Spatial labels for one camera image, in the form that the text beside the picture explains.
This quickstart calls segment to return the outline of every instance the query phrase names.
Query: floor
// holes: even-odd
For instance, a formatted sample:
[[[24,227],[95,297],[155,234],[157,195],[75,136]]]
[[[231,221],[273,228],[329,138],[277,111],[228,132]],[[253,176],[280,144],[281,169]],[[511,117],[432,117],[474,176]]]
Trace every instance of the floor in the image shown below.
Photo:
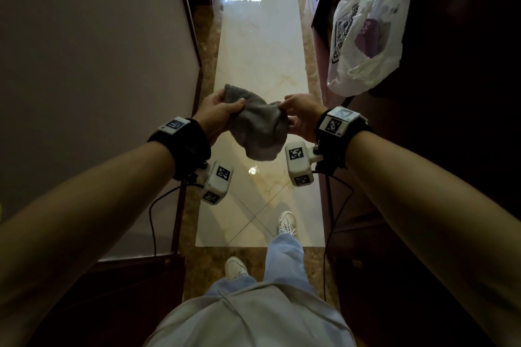
[[[225,83],[247,88],[267,102],[295,92],[320,97],[310,1],[217,0],[214,8],[198,7],[194,25],[203,62],[201,98]],[[318,184],[294,189],[283,153],[272,162],[256,163],[229,134],[212,148],[213,159],[232,162],[234,175],[218,206],[201,203],[197,189],[187,190],[179,248],[186,258],[184,299],[201,296],[224,277],[225,261],[232,255],[262,280],[266,247],[277,234],[279,214],[288,209],[297,217],[309,281],[323,296]],[[326,297],[339,307],[327,261]]]

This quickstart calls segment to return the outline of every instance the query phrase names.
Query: light blue jeans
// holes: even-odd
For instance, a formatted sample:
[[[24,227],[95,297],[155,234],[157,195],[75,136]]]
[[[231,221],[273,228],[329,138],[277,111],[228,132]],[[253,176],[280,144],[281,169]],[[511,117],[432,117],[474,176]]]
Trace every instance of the light blue jeans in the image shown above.
[[[279,282],[316,294],[307,280],[304,270],[304,249],[289,233],[281,233],[268,246],[264,281]],[[235,280],[221,278],[205,293],[205,296],[220,296],[218,290],[228,295],[257,283],[252,276],[239,276]]]

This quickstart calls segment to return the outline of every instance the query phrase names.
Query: shoe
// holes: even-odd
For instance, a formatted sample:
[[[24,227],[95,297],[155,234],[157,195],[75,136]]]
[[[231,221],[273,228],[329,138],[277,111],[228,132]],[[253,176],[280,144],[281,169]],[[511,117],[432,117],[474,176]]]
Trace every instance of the shoe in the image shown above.
[[[291,236],[296,235],[295,216],[290,211],[283,212],[279,217],[279,234],[289,233]]]
[[[239,276],[247,276],[249,274],[246,266],[236,256],[231,256],[226,261],[225,273],[228,280],[235,280]]]

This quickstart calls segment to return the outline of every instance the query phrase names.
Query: gray cloth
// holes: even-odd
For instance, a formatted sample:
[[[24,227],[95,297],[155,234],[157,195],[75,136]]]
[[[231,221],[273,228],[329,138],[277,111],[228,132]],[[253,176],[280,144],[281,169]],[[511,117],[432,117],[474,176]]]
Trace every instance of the gray cloth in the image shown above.
[[[244,98],[244,109],[233,114],[227,128],[253,160],[274,160],[288,137],[289,120],[280,102],[266,104],[260,96],[246,89],[225,85],[225,103]]]

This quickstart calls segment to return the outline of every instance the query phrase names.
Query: white wall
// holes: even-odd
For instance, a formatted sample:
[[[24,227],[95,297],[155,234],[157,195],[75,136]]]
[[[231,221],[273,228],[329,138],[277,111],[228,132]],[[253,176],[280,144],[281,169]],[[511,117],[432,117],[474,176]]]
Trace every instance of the white wall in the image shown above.
[[[4,219],[190,115],[199,65],[182,0],[2,0],[1,9]],[[177,195],[155,208],[160,253],[176,204]],[[152,251],[143,214],[108,257]]]

